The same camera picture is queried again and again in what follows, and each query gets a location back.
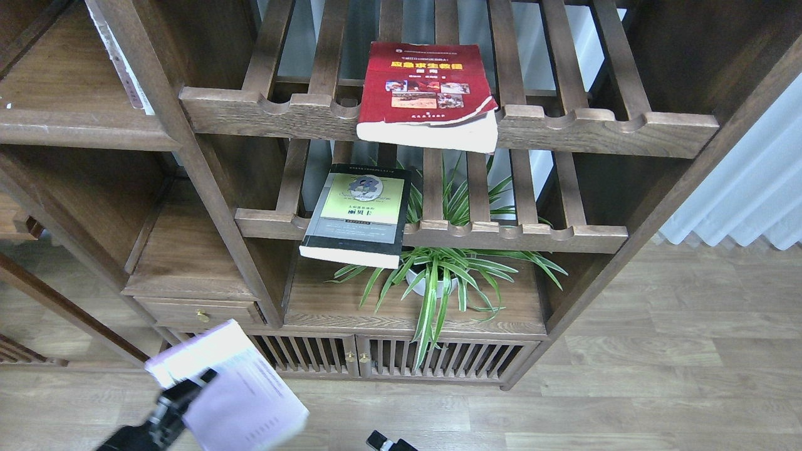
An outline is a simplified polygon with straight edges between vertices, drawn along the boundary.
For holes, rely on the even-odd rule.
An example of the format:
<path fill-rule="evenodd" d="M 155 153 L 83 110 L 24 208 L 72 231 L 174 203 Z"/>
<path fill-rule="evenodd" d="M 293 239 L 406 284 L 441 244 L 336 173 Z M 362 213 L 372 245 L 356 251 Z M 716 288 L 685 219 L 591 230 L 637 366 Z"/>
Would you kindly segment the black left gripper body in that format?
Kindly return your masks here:
<path fill-rule="evenodd" d="M 165 450 L 185 429 L 182 417 L 204 388 L 203 380 L 183 380 L 163 390 L 145 422 L 118 429 L 98 450 Z"/>

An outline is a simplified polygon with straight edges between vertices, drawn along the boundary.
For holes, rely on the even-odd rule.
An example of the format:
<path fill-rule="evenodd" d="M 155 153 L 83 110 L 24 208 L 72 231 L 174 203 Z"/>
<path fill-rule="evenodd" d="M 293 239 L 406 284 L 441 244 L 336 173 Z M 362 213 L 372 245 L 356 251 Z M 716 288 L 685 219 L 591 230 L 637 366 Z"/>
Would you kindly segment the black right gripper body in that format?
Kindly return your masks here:
<path fill-rule="evenodd" d="M 398 440 L 398 442 L 387 440 L 383 443 L 383 451 L 417 451 L 417 448 L 406 440 Z"/>

